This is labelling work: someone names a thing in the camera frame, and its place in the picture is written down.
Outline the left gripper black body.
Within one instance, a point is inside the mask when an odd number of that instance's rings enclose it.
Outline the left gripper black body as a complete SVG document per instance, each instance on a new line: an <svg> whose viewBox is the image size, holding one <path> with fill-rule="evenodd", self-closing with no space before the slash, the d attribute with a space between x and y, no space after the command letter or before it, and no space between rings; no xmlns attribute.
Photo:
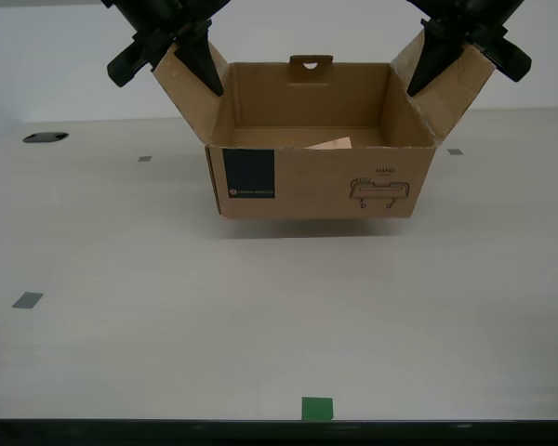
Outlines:
<svg viewBox="0 0 558 446"><path fill-rule="evenodd" d="M157 64L176 33L185 25L212 17L228 5L226 1L105 1L106 8L117 9L134 29L135 41L151 44L157 51Z"/></svg>

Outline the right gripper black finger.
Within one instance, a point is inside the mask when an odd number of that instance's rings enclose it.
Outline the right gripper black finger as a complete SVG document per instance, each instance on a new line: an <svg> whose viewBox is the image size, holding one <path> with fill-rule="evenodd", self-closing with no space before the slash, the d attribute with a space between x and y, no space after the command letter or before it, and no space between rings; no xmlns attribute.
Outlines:
<svg viewBox="0 0 558 446"><path fill-rule="evenodd" d="M532 59L518 46L505 38L497 38L483 47L483 54L497 69L515 83L531 70Z"/></svg>
<svg viewBox="0 0 558 446"><path fill-rule="evenodd" d="M422 20L421 24L424 27L424 44L407 88L407 94L411 97L460 57L465 42L465 32L454 23Z"/></svg>

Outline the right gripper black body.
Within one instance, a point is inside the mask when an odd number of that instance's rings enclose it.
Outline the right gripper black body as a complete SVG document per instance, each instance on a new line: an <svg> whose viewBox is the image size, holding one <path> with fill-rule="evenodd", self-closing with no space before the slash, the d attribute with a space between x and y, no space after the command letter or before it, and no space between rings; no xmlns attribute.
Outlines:
<svg viewBox="0 0 558 446"><path fill-rule="evenodd" d="M464 42L488 48L505 42L506 21L522 0L411 0L429 17L422 24L433 37L461 45Z"/></svg>

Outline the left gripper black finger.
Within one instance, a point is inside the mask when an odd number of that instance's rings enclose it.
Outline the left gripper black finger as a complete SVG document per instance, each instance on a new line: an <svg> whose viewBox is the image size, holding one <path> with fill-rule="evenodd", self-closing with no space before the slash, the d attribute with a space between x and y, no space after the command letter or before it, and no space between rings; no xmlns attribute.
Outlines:
<svg viewBox="0 0 558 446"><path fill-rule="evenodd" d="M135 41L107 65L107 73L117 86L125 86L145 65L150 65L153 71L157 65L156 56L153 45Z"/></svg>
<svg viewBox="0 0 558 446"><path fill-rule="evenodd" d="M220 97L224 89L208 42L212 20L198 20L176 33L175 56L214 94Z"/></svg>

